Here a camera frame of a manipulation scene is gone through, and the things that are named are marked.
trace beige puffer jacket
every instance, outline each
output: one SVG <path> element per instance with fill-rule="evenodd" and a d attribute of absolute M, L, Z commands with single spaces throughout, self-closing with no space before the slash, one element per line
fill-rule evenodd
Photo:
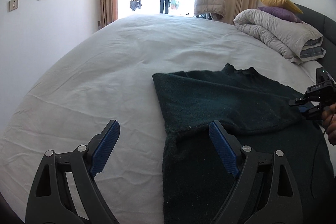
<path fill-rule="evenodd" d="M 194 15 L 211 14 L 211 18 L 222 21 L 226 15 L 225 0 L 195 0 Z"/>

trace silver screw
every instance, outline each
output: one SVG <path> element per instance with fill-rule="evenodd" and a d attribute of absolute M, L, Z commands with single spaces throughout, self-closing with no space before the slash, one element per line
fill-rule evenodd
<path fill-rule="evenodd" d="M 284 153 L 281 150 L 277 150 L 275 154 L 277 154 L 279 157 L 282 157 L 284 155 Z"/>
<path fill-rule="evenodd" d="M 46 155 L 47 157 L 50 157 L 53 153 L 54 153 L 54 152 L 53 152 L 52 150 L 48 150 L 48 151 L 45 153 L 45 155 Z"/>
<path fill-rule="evenodd" d="M 243 146 L 243 150 L 244 150 L 245 152 L 251 152 L 252 148 L 249 147 L 248 145 L 244 145 L 244 146 Z"/>
<path fill-rule="evenodd" d="M 83 151 L 85 151 L 85 150 L 86 150 L 86 145 L 80 145 L 80 146 L 77 148 L 77 150 L 78 150 L 79 152 L 83 152 Z"/>

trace purple pillow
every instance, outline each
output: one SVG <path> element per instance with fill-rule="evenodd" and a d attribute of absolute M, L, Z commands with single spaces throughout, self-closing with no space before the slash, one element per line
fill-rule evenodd
<path fill-rule="evenodd" d="M 303 23 L 301 19 L 299 19 L 296 15 L 294 15 L 291 11 L 288 11 L 286 9 L 280 8 L 280 7 L 259 7 L 258 8 L 261 11 L 264 11 L 266 13 L 269 13 L 275 17 L 278 17 L 283 20 L 287 20 L 290 22 L 296 22 L 296 23 Z"/>

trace white bed sheet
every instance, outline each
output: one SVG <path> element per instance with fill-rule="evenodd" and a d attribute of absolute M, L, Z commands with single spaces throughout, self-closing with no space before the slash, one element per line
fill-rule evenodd
<path fill-rule="evenodd" d="M 45 151 L 72 151 L 116 119 L 120 138 L 97 185 L 121 224 L 163 223 L 166 133 L 152 74 L 216 71 L 226 63 L 254 67 L 302 93 L 313 85 L 301 66 L 231 25 L 167 15 L 117 20 L 60 59 L 25 96 L 0 139 L 0 192 L 24 219 Z"/>

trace human hand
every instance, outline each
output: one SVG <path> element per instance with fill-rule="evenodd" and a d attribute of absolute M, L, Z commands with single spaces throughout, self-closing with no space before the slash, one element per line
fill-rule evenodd
<path fill-rule="evenodd" d="M 332 145 L 336 145 L 336 104 L 330 106 L 330 110 L 322 113 L 323 127 L 327 128 L 328 141 Z"/>

